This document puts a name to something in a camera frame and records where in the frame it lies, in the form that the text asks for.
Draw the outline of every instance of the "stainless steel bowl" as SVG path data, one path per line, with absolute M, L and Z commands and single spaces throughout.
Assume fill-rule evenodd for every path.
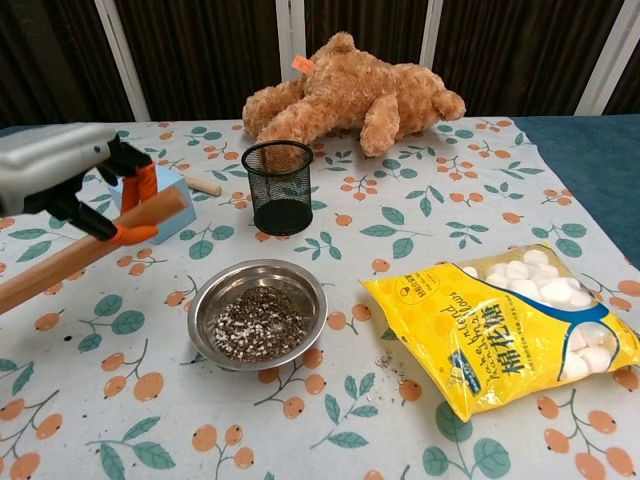
M 243 362 L 227 357 L 206 333 L 205 323 L 253 287 L 273 287 L 285 293 L 303 315 L 307 336 L 286 355 L 264 362 Z M 196 294 L 187 324 L 196 349 L 219 367 L 256 371 L 290 362 L 316 341 L 327 318 L 327 297 L 320 282 L 307 270 L 281 260 L 255 260 L 227 268 L 209 280 Z

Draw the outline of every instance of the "blue label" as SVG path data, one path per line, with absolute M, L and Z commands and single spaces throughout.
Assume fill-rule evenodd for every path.
M 473 368 L 471 368 L 471 364 L 469 364 L 469 361 L 467 360 L 467 357 L 464 356 L 464 353 L 462 353 L 461 350 L 456 350 L 449 356 L 449 361 L 451 362 L 451 365 L 462 370 L 464 380 L 469 390 L 471 390 L 473 396 L 476 396 L 478 393 L 480 393 L 480 380 L 478 380 L 478 377 L 473 371 Z

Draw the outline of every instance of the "marshmallow bag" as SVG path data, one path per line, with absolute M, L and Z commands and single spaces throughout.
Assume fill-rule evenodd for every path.
M 639 335 L 543 245 L 361 283 L 465 422 L 640 363 Z

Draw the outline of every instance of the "teal carpet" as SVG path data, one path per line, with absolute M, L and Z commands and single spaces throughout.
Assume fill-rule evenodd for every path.
M 640 115 L 513 120 L 627 259 L 640 267 Z

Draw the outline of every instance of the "teddy bear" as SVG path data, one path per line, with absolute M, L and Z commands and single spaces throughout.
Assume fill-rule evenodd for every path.
M 410 133 L 465 114 L 463 99 L 431 70 L 383 62 L 356 49 L 346 32 L 309 60 L 308 73 L 247 99 L 242 119 L 256 142 L 309 145 L 333 128 L 361 128 L 364 155 L 378 157 Z

